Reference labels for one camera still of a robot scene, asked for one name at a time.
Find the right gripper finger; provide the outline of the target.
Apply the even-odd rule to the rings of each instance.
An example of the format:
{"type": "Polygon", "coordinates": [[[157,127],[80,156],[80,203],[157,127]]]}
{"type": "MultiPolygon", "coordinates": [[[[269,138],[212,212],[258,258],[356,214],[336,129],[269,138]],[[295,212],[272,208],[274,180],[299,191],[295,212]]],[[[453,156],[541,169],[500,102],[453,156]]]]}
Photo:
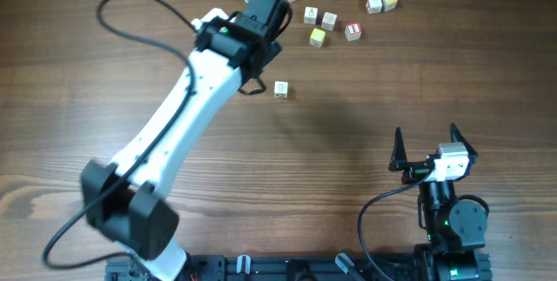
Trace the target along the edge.
{"type": "Polygon", "coordinates": [[[391,155],[391,164],[405,164],[407,162],[406,148],[402,137],[401,128],[397,127],[394,135],[393,153],[391,155]]]}
{"type": "Polygon", "coordinates": [[[455,123],[451,123],[451,125],[450,125],[450,137],[451,137],[451,141],[453,143],[463,143],[464,144],[470,159],[477,159],[478,158],[477,151],[462,136],[462,134],[460,133],[460,131],[459,131],[459,129],[456,126],[455,123]]]}

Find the yellow ladybug block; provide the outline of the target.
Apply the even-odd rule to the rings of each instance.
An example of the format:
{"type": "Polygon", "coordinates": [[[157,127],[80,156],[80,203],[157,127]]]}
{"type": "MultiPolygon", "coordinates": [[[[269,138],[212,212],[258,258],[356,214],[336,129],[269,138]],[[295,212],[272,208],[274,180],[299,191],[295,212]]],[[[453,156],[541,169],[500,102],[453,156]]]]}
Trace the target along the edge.
{"type": "Polygon", "coordinates": [[[321,48],[325,41],[325,31],[314,28],[310,35],[310,45],[321,48]]]}

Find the green O block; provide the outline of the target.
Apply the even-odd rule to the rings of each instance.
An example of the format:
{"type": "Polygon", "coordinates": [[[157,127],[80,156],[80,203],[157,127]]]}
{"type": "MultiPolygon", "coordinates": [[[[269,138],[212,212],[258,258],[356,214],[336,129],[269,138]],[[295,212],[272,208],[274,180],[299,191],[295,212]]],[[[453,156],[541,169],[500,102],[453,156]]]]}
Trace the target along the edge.
{"type": "Polygon", "coordinates": [[[274,96],[280,98],[288,97],[288,83],[276,81],[274,84],[274,96]]]}

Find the red I block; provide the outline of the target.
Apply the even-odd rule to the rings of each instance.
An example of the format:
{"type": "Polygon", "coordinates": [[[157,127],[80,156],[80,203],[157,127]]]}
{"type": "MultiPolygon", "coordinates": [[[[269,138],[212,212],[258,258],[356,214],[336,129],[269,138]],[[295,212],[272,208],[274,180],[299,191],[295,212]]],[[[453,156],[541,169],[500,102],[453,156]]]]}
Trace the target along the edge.
{"type": "Polygon", "coordinates": [[[362,29],[360,23],[349,23],[345,29],[346,39],[348,41],[355,41],[360,39],[362,29]]]}

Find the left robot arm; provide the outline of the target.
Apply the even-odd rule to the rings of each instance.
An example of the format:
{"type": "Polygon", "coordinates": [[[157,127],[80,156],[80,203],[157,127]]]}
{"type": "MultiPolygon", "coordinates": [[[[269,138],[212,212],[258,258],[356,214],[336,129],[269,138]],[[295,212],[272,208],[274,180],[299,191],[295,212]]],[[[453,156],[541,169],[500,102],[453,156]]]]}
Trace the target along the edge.
{"type": "Polygon", "coordinates": [[[180,167],[221,107],[282,50],[277,38],[292,19],[286,0],[249,0],[226,15],[214,9],[191,22],[196,36],[167,98],[145,127],[107,165],[81,173],[88,224],[138,262],[154,280],[176,280],[189,264],[174,233],[178,214],[166,198],[180,167]]]}

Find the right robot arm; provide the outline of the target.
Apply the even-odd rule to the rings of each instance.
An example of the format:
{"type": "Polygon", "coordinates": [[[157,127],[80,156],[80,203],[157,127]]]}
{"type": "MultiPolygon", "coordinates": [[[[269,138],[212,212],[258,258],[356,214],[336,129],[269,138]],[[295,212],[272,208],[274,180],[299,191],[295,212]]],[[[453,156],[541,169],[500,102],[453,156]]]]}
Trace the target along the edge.
{"type": "Polygon", "coordinates": [[[419,277],[430,281],[491,280],[490,257],[480,252],[486,245],[489,207],[480,197],[457,195],[454,184],[470,173],[478,157],[455,124],[451,141],[435,153],[410,162],[401,129],[395,130],[390,171],[403,173],[403,185],[419,187],[419,227],[429,242],[414,247],[419,277]]]}

